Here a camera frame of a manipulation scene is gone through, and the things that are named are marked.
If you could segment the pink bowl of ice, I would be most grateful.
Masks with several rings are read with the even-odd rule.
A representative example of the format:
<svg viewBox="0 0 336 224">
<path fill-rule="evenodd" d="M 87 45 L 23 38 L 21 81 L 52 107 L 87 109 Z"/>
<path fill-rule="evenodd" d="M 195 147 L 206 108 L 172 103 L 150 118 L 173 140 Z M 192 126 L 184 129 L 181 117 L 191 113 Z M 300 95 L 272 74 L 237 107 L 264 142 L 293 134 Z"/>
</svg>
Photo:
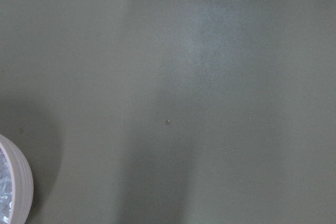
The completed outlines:
<svg viewBox="0 0 336 224">
<path fill-rule="evenodd" d="M 34 194 L 29 163 L 22 151 L 1 136 L 1 223 L 25 223 Z"/>
</svg>

